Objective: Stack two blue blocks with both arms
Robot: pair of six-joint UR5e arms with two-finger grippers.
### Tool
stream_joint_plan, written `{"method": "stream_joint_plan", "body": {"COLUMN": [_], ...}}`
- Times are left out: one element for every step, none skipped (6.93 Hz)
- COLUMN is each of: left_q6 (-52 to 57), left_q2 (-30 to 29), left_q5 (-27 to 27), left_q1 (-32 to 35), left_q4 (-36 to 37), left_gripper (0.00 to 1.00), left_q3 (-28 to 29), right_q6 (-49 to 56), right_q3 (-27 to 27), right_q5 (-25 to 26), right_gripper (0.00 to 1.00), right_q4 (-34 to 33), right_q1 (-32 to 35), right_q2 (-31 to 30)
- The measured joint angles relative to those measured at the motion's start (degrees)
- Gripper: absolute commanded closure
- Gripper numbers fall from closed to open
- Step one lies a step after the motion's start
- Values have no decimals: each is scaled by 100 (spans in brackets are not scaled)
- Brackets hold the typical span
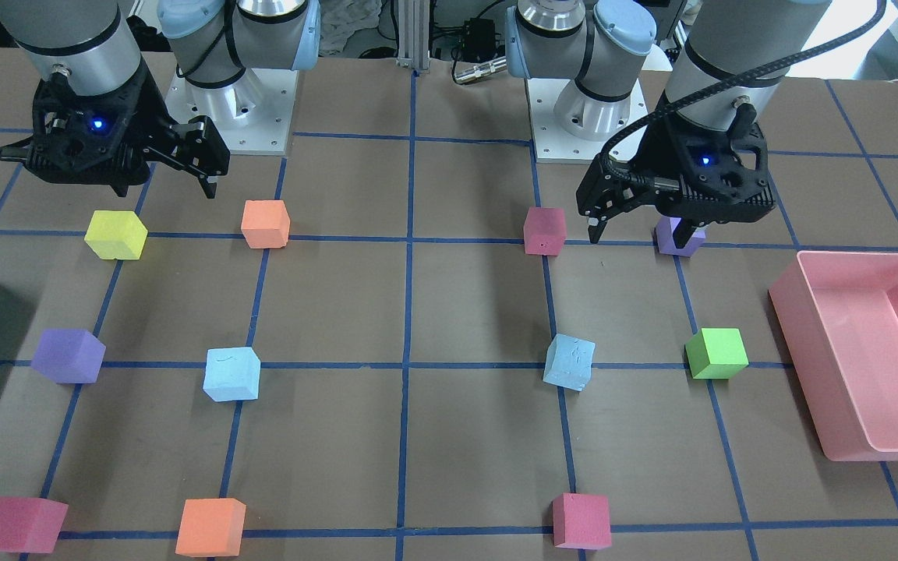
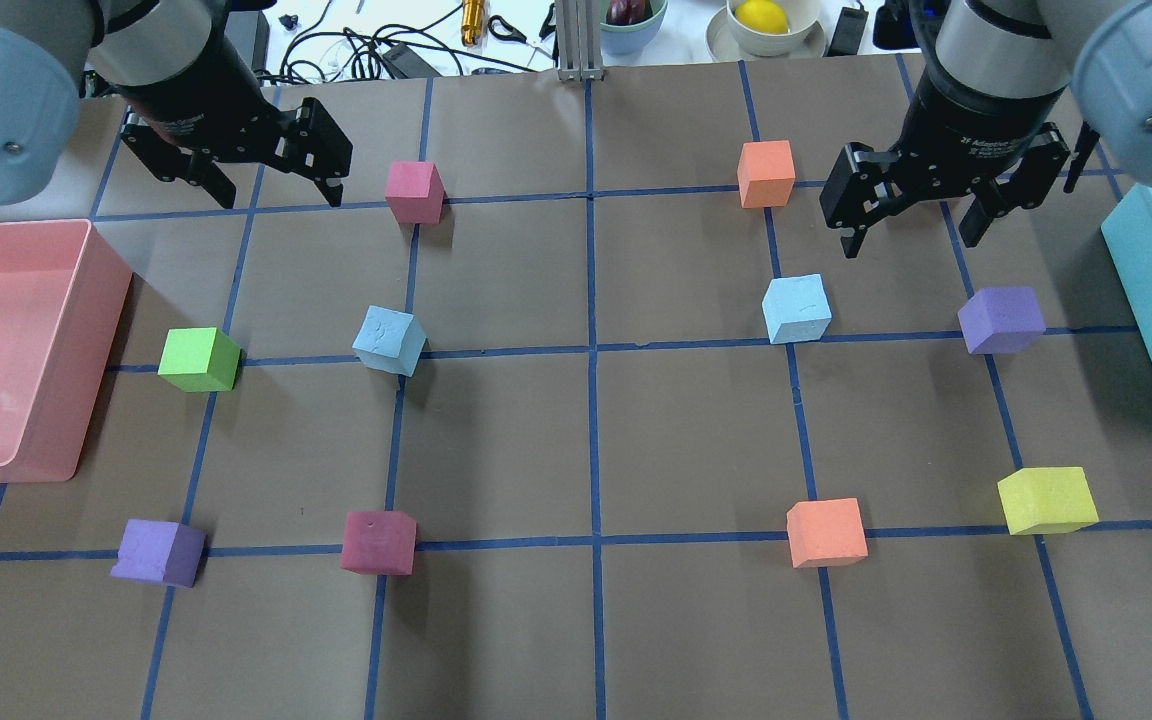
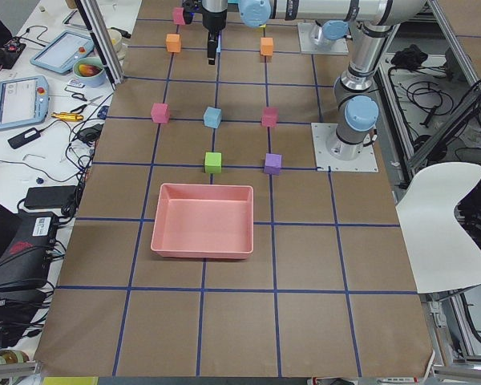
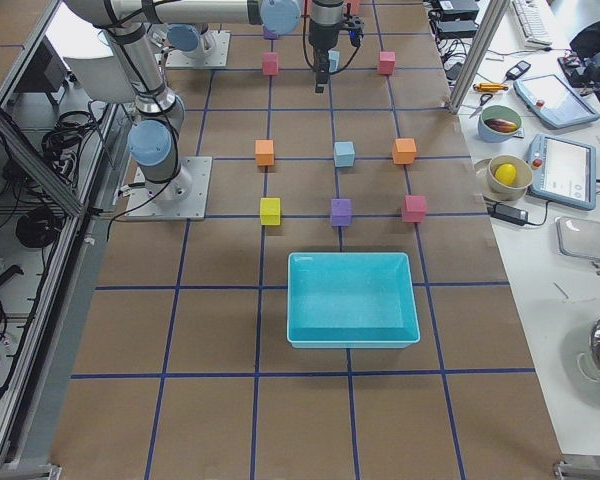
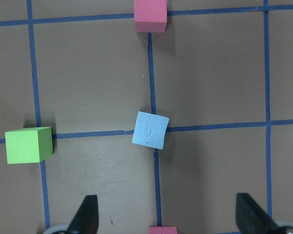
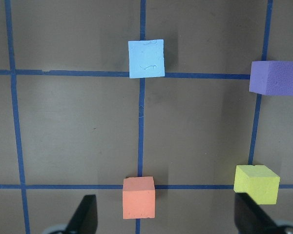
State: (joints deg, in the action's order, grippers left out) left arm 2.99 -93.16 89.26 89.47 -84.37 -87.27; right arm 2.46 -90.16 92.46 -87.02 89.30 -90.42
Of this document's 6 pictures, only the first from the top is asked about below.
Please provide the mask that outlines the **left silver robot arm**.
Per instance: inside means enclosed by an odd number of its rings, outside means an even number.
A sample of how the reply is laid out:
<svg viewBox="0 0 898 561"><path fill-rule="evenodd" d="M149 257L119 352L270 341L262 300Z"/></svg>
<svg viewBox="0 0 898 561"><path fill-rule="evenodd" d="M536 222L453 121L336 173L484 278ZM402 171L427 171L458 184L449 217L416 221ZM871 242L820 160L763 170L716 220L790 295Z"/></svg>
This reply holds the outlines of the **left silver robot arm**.
<svg viewBox="0 0 898 561"><path fill-rule="evenodd" d="M660 248L690 256L710 224L753 223L776 207L759 118L827 1L709 1L655 109L630 118L631 93L658 40L635 1L520 1L505 35L511 75L562 79L553 113L601 143L578 186L578 213L597 242L619 214L653 206Z"/></svg>

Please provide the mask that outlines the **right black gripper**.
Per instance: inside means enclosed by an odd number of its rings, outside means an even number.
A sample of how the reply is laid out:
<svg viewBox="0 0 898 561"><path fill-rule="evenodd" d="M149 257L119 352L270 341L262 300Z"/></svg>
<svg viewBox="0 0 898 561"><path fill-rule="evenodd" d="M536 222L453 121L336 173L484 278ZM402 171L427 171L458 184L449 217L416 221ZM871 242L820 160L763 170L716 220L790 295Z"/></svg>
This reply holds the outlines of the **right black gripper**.
<svg viewBox="0 0 898 561"><path fill-rule="evenodd" d="M150 177L149 162L185 171L214 199L229 169L227 143L207 116L175 123L147 62L112 92L77 96L56 73L40 81L32 103L33 135L0 146L0 162L24 164L54 184L109 185L127 196Z"/></svg>

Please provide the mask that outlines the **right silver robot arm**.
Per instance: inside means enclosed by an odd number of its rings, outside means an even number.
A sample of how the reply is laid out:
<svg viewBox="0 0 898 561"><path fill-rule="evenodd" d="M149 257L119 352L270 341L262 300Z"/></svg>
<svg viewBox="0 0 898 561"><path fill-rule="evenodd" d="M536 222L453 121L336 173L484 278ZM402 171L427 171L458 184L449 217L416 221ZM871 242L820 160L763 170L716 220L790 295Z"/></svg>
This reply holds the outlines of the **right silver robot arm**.
<svg viewBox="0 0 898 561"><path fill-rule="evenodd" d="M54 184L107 185L117 196L150 163L196 178L207 198L229 169L222 131L260 113L256 69L306 71L320 53L317 1L161 1L161 32L196 111L180 122L115 1L0 1L0 22L40 74L32 134L0 146Z"/></svg>

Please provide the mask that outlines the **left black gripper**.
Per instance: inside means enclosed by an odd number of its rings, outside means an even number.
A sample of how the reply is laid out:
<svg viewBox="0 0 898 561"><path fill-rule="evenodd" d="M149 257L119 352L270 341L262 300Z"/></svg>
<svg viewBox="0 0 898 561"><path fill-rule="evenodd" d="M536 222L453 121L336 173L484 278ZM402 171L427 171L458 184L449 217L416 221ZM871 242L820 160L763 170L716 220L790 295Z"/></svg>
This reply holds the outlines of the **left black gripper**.
<svg viewBox="0 0 898 561"><path fill-rule="evenodd" d="M766 141L751 103L727 111L727 130L708 130L679 114L646 126L635 170L598 153L577 188L592 244L609 219L652 203L673 219L675 249L705 244L708 223L759 221L776 207Z"/></svg>

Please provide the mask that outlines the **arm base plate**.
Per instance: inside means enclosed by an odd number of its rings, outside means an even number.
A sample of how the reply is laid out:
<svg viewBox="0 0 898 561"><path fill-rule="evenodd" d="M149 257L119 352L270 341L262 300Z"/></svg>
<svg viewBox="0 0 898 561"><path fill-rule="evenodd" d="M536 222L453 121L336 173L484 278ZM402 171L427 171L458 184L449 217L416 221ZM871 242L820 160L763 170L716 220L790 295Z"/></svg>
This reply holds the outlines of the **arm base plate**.
<svg viewBox="0 0 898 561"><path fill-rule="evenodd" d="M627 98L594 99L571 79L527 79L529 116L537 159L589 163L605 142L649 113L639 81Z"/></svg>
<svg viewBox="0 0 898 561"><path fill-rule="evenodd" d="M181 123L211 118L232 155L284 156L300 78L292 70L247 69L234 84L206 89L175 77L165 106Z"/></svg>

